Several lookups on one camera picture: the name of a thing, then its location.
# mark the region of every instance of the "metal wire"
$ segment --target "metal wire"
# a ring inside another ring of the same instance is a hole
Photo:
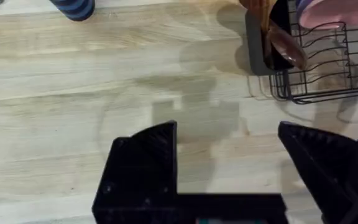
[[[336,29],[322,26],[338,24]],[[358,27],[330,22],[306,30],[291,21],[293,37],[313,61],[305,70],[279,71],[269,77],[270,91],[278,100],[304,105],[358,96]],[[340,57],[327,54],[340,52]]]

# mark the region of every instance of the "dish rack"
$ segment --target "dish rack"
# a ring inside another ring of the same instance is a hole
[[[336,22],[331,24],[337,24],[337,29],[304,29],[296,22],[295,1],[285,2],[291,35],[304,48],[308,68],[270,75],[272,95],[299,105],[358,96],[358,26]]]

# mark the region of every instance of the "wood grain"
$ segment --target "wood grain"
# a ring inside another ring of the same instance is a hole
[[[111,141],[169,119],[179,191],[283,192],[292,223],[321,223],[277,126],[358,138],[358,100],[274,100],[249,69],[245,11],[100,0],[77,23],[44,0],[0,5],[0,223],[94,223]]]

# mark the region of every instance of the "wooden spoon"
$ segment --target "wooden spoon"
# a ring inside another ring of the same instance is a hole
[[[281,29],[281,27],[273,21],[270,21],[266,40],[271,42],[280,55],[293,66],[300,70],[306,69],[308,66],[308,57],[303,48],[299,46],[290,34]]]
[[[270,13],[277,0],[239,0],[242,6],[247,8],[260,21],[262,31],[266,34],[269,30]]]

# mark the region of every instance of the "pink plate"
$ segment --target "pink plate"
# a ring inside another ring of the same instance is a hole
[[[358,25],[358,0],[301,0],[297,9],[301,26],[312,29],[333,29],[345,22]]]

